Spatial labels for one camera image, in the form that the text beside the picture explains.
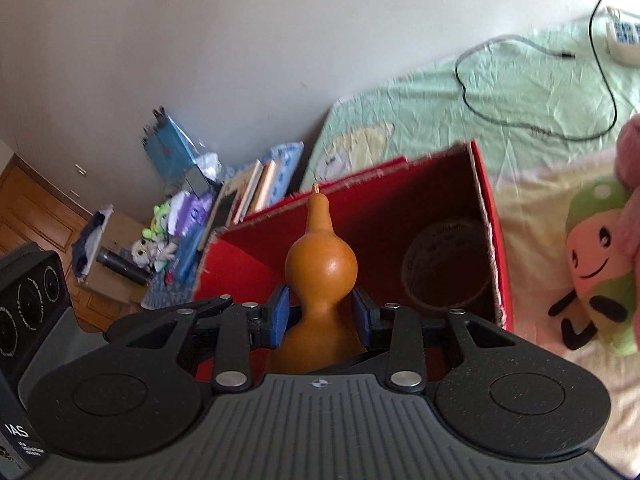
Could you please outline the stack of books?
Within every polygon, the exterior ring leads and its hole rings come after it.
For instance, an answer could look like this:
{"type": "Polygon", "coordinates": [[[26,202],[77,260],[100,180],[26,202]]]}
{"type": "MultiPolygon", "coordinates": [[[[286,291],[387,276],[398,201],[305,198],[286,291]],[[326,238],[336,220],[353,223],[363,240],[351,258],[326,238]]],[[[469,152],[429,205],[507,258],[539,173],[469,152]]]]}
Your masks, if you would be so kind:
{"type": "Polygon", "coordinates": [[[226,228],[236,226],[254,212],[280,202],[290,186],[303,151],[302,142],[279,144],[262,159],[249,162],[233,174],[229,174],[218,192],[198,245],[198,251],[202,252],[208,242],[212,215],[222,196],[236,192],[232,216],[226,228]]]}

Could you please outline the small black mirror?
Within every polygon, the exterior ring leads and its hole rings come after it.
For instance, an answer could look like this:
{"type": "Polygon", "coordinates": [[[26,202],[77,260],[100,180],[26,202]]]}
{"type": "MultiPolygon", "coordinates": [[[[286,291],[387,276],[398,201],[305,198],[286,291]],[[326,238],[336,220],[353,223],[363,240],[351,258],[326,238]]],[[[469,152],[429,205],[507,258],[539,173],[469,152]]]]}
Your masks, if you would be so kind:
{"type": "Polygon", "coordinates": [[[209,182],[198,168],[198,165],[194,165],[184,173],[184,180],[190,186],[192,193],[198,197],[209,192],[209,182]]]}

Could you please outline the wooden door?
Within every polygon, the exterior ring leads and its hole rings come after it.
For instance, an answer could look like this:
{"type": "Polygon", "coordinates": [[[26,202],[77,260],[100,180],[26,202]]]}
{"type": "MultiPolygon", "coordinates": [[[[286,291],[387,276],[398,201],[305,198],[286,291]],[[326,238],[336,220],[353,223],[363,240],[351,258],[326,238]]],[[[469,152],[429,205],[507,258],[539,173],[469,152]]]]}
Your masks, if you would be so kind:
{"type": "Polygon", "coordinates": [[[14,155],[1,174],[1,251],[28,242],[54,250],[61,258],[70,299],[80,327],[103,332],[124,316],[142,311],[80,286],[72,270],[72,244],[91,214],[14,155]]]}

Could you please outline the green frog plush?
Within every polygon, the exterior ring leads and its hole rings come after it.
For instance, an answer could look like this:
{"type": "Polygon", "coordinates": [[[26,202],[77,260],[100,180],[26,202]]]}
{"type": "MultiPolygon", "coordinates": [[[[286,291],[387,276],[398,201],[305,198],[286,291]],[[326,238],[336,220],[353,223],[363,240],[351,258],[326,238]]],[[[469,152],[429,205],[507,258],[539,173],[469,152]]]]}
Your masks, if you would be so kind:
{"type": "Polygon", "coordinates": [[[153,218],[150,226],[142,230],[142,237],[153,242],[168,240],[168,217],[171,210],[169,202],[153,207],[153,218]]]}

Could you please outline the black cylinder bottle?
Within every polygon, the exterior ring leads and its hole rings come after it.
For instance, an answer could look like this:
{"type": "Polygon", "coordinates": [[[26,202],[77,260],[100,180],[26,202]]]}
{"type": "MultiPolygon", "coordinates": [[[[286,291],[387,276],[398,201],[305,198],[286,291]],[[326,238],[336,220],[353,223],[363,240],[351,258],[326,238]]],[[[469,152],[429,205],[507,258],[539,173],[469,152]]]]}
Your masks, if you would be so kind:
{"type": "Polygon", "coordinates": [[[135,263],[105,247],[101,247],[98,250],[96,261],[123,278],[141,286],[148,284],[151,277],[147,270],[139,268],[135,263]]]}

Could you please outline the white flower plush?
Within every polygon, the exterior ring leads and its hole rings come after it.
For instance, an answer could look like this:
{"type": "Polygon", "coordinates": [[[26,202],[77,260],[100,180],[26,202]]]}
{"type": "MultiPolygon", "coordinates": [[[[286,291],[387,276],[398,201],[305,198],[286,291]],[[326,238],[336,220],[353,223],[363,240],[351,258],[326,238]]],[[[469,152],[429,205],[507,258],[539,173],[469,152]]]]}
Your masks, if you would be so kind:
{"type": "Polygon", "coordinates": [[[175,259],[177,248],[178,246],[173,242],[156,242],[140,238],[132,244],[131,257],[139,268],[160,272],[175,259]]]}

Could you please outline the white power strip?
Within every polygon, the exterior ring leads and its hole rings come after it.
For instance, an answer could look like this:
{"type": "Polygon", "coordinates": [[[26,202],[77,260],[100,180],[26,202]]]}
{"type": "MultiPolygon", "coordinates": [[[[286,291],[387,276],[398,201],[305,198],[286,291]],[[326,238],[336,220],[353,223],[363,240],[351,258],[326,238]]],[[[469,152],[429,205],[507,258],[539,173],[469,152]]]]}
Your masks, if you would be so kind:
{"type": "Polygon", "coordinates": [[[606,45],[611,58],[617,63],[640,66],[640,18],[638,14],[620,9],[606,8],[606,45]]]}

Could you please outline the green patterned bed sheet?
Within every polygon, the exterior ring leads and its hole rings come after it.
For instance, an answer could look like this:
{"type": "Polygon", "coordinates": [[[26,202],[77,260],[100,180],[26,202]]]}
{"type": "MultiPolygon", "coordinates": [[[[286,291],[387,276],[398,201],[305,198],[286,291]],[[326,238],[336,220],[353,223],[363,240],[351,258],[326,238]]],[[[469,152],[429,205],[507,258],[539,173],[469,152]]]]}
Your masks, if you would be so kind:
{"type": "Polygon", "coordinates": [[[639,471],[639,360],[597,342],[568,350],[548,307],[570,290],[564,222],[570,200],[612,174],[622,125],[639,110],[639,73],[612,60],[608,16],[541,29],[386,80],[330,109],[302,185],[473,140],[480,148],[506,244],[513,327],[597,375],[612,414],[599,454],[639,471]]]}

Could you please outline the brown cardboard box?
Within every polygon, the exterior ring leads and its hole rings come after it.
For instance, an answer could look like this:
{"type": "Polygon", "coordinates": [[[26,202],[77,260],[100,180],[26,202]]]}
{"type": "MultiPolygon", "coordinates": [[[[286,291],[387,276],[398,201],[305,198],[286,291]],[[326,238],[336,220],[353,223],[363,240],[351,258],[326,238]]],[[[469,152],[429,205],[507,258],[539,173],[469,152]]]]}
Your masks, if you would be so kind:
{"type": "Polygon", "coordinates": [[[141,304],[149,277],[134,263],[132,248],[141,240],[142,229],[112,205],[99,209],[74,244],[78,284],[121,304],[141,304]]]}

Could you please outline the black smartphone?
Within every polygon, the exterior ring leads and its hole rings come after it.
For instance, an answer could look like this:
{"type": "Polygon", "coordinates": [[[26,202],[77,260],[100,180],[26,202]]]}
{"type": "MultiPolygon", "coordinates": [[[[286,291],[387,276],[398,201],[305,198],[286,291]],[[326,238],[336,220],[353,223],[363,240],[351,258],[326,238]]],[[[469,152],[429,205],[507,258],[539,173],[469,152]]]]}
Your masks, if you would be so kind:
{"type": "Polygon", "coordinates": [[[210,222],[209,233],[213,234],[213,232],[225,228],[229,224],[229,218],[232,216],[232,208],[235,202],[236,192],[233,191],[231,193],[222,196],[220,200],[218,200],[218,204],[215,206],[215,210],[212,215],[212,222],[210,222]]]}

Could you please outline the blue checkered cloth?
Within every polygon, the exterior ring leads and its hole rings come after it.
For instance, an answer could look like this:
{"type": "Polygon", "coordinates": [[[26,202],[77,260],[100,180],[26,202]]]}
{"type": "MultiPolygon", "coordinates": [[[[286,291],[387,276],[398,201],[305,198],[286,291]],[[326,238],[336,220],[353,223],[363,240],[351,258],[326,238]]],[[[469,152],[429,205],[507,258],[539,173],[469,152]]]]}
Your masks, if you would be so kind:
{"type": "Polygon", "coordinates": [[[171,284],[165,283],[165,271],[155,274],[141,301],[141,307],[146,310],[160,310],[187,304],[192,300],[197,273],[198,271],[192,268],[184,283],[171,284]]]}

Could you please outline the blue pencil case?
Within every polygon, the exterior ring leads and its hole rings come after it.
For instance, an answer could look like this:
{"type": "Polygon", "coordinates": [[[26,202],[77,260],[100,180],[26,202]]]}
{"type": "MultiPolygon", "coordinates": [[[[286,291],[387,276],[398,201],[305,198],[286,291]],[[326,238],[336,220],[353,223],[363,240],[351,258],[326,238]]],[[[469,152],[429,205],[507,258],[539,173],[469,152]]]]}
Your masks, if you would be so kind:
{"type": "Polygon", "coordinates": [[[200,244],[204,226],[195,223],[186,231],[186,235],[180,240],[175,252],[175,259],[171,261],[165,274],[167,284],[183,284],[189,277],[191,269],[198,258],[198,245],[200,244]]]}

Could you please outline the pink plush toy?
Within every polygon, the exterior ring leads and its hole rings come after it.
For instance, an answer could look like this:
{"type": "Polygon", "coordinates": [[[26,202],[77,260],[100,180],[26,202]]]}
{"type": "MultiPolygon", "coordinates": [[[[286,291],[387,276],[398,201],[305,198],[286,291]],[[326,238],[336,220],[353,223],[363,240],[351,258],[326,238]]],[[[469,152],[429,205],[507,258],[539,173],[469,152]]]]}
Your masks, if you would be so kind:
{"type": "Polygon", "coordinates": [[[640,184],[640,115],[632,116],[620,129],[616,141],[614,171],[626,188],[634,192],[640,184]]]}

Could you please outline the orange gourd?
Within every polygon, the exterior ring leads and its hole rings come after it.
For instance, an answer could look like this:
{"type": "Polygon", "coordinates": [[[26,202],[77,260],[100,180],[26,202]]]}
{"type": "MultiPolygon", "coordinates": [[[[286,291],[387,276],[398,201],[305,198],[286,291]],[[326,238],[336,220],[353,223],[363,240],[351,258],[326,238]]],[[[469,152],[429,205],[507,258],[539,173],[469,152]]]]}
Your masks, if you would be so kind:
{"type": "Polygon", "coordinates": [[[302,317],[270,353],[270,373],[308,374],[362,352],[356,332],[343,323],[338,310],[356,284],[356,256],[334,233],[329,200],[318,188],[307,207],[306,232],[285,261],[286,282],[300,302],[302,317]]]}

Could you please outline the purple plush toy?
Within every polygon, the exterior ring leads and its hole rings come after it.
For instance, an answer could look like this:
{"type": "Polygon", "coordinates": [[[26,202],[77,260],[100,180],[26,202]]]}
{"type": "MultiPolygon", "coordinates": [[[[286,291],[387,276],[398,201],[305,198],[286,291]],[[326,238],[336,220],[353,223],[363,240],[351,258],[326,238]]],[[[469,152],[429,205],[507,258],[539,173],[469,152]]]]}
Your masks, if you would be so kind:
{"type": "Polygon", "coordinates": [[[170,236],[185,237],[192,226],[205,226],[213,206],[213,195],[180,191],[169,200],[167,229],[170,236]]]}

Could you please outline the green pink smiling plush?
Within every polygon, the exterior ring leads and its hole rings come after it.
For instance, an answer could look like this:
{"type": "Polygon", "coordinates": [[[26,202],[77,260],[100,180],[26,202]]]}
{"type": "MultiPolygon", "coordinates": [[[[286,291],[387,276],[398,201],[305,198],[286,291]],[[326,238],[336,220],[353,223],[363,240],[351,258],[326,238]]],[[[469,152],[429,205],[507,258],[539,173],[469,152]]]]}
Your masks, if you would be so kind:
{"type": "Polygon", "coordinates": [[[614,177],[584,183],[574,195],[565,221],[565,252],[572,290],[548,310],[552,318],[578,301],[588,323],[576,330],[569,318],[560,323],[564,346],[582,348],[597,339],[618,356],[638,352],[634,334],[637,285],[634,264],[614,226],[630,192],[614,177]]]}

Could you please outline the large red cardboard box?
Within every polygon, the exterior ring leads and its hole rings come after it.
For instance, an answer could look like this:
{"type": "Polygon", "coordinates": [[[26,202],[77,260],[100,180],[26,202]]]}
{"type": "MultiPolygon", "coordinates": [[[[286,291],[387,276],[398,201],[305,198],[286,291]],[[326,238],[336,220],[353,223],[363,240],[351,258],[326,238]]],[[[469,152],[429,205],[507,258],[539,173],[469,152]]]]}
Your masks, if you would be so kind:
{"type": "MultiPolygon", "coordinates": [[[[479,223],[485,230],[491,282],[463,309],[510,330],[512,306],[506,253],[480,149],[473,141],[409,160],[399,157],[323,183],[334,232],[354,251],[357,285],[377,304],[398,302],[421,313],[401,283],[405,253],[431,224],[479,223]]],[[[299,193],[214,235],[198,269],[193,296],[229,295],[236,302],[266,301],[284,281],[285,257],[304,234],[308,193],[299,193]]]]}

